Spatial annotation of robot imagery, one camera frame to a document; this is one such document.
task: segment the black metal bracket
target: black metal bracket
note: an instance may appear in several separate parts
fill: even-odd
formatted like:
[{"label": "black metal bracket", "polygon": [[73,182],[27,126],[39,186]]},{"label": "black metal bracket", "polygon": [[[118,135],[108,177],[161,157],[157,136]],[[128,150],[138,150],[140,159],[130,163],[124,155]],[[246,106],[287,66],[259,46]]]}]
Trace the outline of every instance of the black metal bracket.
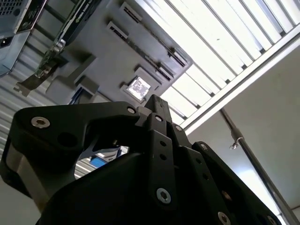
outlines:
[{"label": "black metal bracket", "polygon": [[[129,152],[75,180],[77,160],[115,144]],[[279,220],[203,142],[172,123],[167,102],[20,110],[0,162],[3,180],[31,197],[39,225],[279,225]]]}]

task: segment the mounting hole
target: mounting hole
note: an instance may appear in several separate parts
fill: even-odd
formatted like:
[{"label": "mounting hole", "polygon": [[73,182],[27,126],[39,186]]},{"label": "mounting hole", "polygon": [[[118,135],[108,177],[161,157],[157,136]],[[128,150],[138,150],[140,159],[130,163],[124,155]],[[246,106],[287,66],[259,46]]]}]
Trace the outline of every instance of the mounting hole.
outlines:
[{"label": "mounting hole", "polygon": [[162,146],[167,146],[167,144],[166,143],[164,143],[163,141],[160,141],[160,144],[162,145]]},{"label": "mounting hole", "polygon": [[163,161],[166,161],[166,160],[167,160],[167,157],[166,157],[164,154],[160,154],[159,157],[160,157]]},{"label": "mounting hole", "polygon": [[44,120],[41,120],[41,119],[38,119],[36,121],[36,123],[39,124],[39,125],[45,125],[46,124],[46,122]]},{"label": "mounting hole", "polygon": [[157,119],[159,122],[163,121],[163,119],[160,116],[155,116],[155,119]]},{"label": "mounting hole", "polygon": [[204,173],[202,176],[203,176],[204,179],[208,180],[208,176],[207,176],[206,173]]},{"label": "mounting hole", "polygon": [[57,141],[59,144],[61,144],[64,147],[74,147],[77,145],[77,138],[75,135],[63,132],[57,137]]},{"label": "mounting hole", "polygon": [[14,12],[13,12],[13,14],[14,14],[14,16],[18,16],[19,14],[20,14],[20,9],[16,9]]}]

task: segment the gray metal box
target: gray metal box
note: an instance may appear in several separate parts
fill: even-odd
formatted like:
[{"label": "gray metal box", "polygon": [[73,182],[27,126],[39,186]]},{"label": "gray metal box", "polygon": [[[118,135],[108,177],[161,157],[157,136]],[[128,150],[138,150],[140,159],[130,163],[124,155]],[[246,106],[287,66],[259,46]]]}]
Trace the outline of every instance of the gray metal box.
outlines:
[{"label": "gray metal box", "polygon": [[[143,105],[161,95],[192,64],[191,58],[134,0],[103,0],[65,51],[96,61],[85,74],[112,101]],[[128,87],[142,78],[150,89],[138,99]]]},{"label": "gray metal box", "polygon": [[46,0],[0,0],[0,76],[8,73]]}]

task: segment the corrugated metal panel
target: corrugated metal panel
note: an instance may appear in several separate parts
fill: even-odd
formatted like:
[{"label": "corrugated metal panel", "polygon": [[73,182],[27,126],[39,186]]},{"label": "corrugated metal panel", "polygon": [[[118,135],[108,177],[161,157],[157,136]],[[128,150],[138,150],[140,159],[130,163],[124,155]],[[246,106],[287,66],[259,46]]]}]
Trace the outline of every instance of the corrugated metal panel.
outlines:
[{"label": "corrugated metal panel", "polygon": [[[0,157],[2,156],[6,139],[14,114],[22,108],[33,106],[56,105],[45,95],[50,82],[45,81],[39,88],[32,91],[28,97],[22,96],[13,90],[17,82],[24,81],[37,69],[44,53],[51,46],[54,36],[63,25],[55,17],[59,12],[65,19],[71,12],[74,3],[70,0],[50,0],[46,9],[28,38],[13,71],[0,78]],[[75,176],[77,178],[94,170],[87,159],[78,162]]]}]

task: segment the metal frame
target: metal frame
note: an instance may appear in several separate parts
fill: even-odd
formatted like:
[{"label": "metal frame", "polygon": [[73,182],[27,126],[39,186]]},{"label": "metal frame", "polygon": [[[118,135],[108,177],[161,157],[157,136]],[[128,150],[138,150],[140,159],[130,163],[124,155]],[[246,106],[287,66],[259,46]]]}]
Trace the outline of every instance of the metal frame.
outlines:
[{"label": "metal frame", "polygon": [[[75,180],[77,160],[97,153],[89,147],[97,135],[97,149],[120,143],[129,153]],[[193,224],[199,217],[210,225],[281,224],[206,143],[188,141],[157,96],[138,109],[126,102],[23,109],[0,174],[35,201],[39,225]]]},{"label": "metal frame", "polygon": [[300,45],[300,25],[287,33],[281,40],[272,46],[265,54],[251,64],[210,101],[197,112],[186,119],[181,126],[187,134],[192,133],[213,114],[223,108],[229,101],[261,77],[266,71],[287,56]]}]

